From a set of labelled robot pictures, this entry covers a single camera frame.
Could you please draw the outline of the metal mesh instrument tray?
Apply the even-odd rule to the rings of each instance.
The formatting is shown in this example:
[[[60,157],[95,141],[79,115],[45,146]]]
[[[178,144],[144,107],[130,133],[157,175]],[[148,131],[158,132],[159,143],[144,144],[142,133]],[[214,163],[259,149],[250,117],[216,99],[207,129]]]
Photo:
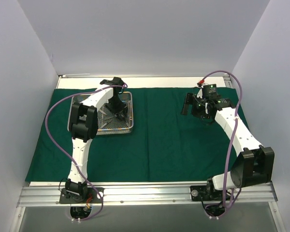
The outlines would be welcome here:
[[[123,96],[119,95],[128,107],[126,119],[121,121],[115,118],[103,129],[99,129],[99,110],[111,115],[105,104],[115,94],[119,95],[113,88],[108,88],[98,93],[72,97],[68,118],[68,131],[72,134],[72,138],[87,141],[95,138],[96,135],[125,134],[132,130],[134,122],[131,92],[124,92]]]

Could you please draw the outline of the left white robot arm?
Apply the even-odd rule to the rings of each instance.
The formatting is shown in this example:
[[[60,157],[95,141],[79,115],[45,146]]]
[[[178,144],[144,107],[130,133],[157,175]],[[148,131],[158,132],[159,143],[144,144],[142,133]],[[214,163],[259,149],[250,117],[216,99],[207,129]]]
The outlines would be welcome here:
[[[125,120],[128,107],[119,98],[124,86],[124,81],[119,77],[102,80],[97,88],[98,93],[71,106],[69,132],[72,135],[73,160],[65,189],[77,203],[84,202],[88,196],[87,162],[90,144],[98,131],[98,111],[106,106],[116,119]]]

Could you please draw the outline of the green surgical cloth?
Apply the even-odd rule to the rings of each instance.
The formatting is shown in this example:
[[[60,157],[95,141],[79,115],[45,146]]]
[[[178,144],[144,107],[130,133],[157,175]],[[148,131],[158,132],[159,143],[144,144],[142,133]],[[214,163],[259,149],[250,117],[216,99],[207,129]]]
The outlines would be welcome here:
[[[214,123],[180,114],[190,88],[132,88],[134,126],[128,134],[96,136],[87,175],[91,182],[205,181],[224,172],[229,138]],[[69,174],[67,130],[75,89],[56,89],[26,181],[58,182]]]

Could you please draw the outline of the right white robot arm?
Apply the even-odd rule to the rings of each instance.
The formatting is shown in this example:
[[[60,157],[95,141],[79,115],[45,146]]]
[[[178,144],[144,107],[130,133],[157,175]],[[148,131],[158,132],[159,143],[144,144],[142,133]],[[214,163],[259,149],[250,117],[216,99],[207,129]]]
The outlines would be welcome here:
[[[218,123],[230,139],[229,148],[236,153],[236,160],[226,174],[209,178],[209,184],[205,187],[205,194],[209,199],[217,199],[223,190],[271,181],[275,153],[271,147],[264,147],[251,134],[230,99],[219,95],[200,98],[187,93],[181,114],[187,115],[189,109],[199,119],[210,119]]]

